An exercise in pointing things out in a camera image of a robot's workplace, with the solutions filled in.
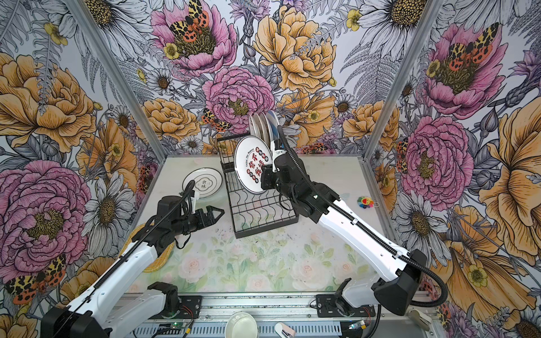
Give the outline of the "blue white striped plate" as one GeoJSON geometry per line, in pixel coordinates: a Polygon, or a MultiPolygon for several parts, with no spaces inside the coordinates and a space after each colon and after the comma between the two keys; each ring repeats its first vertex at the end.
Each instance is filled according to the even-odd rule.
{"type": "Polygon", "coordinates": [[[269,136],[271,141],[275,141],[279,139],[279,133],[278,133],[278,120],[275,117],[275,114],[273,111],[269,111],[266,113],[266,119],[267,124],[269,128],[269,136]]]}

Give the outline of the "cream floral oval plate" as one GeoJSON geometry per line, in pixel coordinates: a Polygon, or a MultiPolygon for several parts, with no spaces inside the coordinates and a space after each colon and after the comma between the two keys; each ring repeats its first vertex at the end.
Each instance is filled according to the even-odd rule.
{"type": "Polygon", "coordinates": [[[266,142],[266,132],[265,132],[265,129],[263,128],[263,124],[261,122],[261,119],[259,117],[259,114],[255,114],[254,115],[254,122],[257,126],[257,129],[259,131],[259,135],[261,137],[261,139],[266,142]]]}

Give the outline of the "red character white plate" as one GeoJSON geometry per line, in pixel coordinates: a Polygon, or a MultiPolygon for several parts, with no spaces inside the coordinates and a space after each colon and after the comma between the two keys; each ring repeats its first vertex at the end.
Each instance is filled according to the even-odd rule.
{"type": "Polygon", "coordinates": [[[271,152],[265,142],[255,136],[242,138],[235,148],[234,167],[242,186],[252,194],[262,194],[263,167],[271,164],[271,152]]]}

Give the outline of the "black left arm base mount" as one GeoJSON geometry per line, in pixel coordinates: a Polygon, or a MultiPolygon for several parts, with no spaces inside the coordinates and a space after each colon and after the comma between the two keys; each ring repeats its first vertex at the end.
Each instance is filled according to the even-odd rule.
{"type": "Polygon", "coordinates": [[[150,320],[180,320],[198,319],[201,311],[203,297],[200,295],[174,294],[178,290],[175,285],[155,282],[151,284],[148,291],[158,291],[165,296],[165,305],[160,312],[151,316],[150,320]]]}

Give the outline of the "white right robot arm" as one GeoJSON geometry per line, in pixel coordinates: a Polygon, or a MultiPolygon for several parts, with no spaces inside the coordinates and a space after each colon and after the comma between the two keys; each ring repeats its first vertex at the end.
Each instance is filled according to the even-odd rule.
{"type": "Polygon", "coordinates": [[[271,147],[272,163],[263,167],[262,188],[276,189],[290,200],[296,214],[345,240],[379,276],[372,283],[345,279],[335,292],[339,313],[350,316],[356,308],[379,305],[395,315],[405,315],[410,306],[435,308],[444,304],[449,290],[427,267],[426,255],[392,242],[356,215],[338,193],[314,182],[282,127],[278,135],[271,147]]]}

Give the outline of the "orange sunburst plate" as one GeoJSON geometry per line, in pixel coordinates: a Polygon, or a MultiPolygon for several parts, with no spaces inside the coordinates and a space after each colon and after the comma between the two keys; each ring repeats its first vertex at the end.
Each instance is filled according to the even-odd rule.
{"type": "Polygon", "coordinates": [[[250,135],[260,138],[259,129],[257,128],[255,121],[251,115],[249,116],[249,132],[250,135]]]}
{"type": "Polygon", "coordinates": [[[266,128],[266,140],[271,145],[274,139],[271,124],[265,114],[261,114],[261,119],[262,125],[266,128]]]}

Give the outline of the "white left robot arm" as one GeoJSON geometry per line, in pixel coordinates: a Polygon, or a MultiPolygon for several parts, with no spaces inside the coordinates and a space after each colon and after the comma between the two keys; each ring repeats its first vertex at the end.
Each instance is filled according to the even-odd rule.
{"type": "Polygon", "coordinates": [[[163,282],[151,284],[142,296],[114,310],[134,281],[167,248],[182,249],[177,237],[215,225],[225,214],[221,208],[196,208],[199,198],[189,181],[178,196],[166,196],[153,215],[132,238],[113,265],[65,308],[44,315],[42,337],[125,337],[156,316],[175,316],[180,310],[178,289],[163,282]]]}

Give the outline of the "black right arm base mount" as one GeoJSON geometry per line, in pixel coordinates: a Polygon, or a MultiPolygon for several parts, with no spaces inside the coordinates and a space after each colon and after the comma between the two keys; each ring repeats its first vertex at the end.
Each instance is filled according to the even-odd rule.
{"type": "Polygon", "coordinates": [[[309,307],[317,311],[319,318],[368,318],[376,315],[374,306],[354,308],[342,298],[342,291],[351,280],[345,279],[334,294],[317,294],[315,300],[309,303],[309,307]]]}

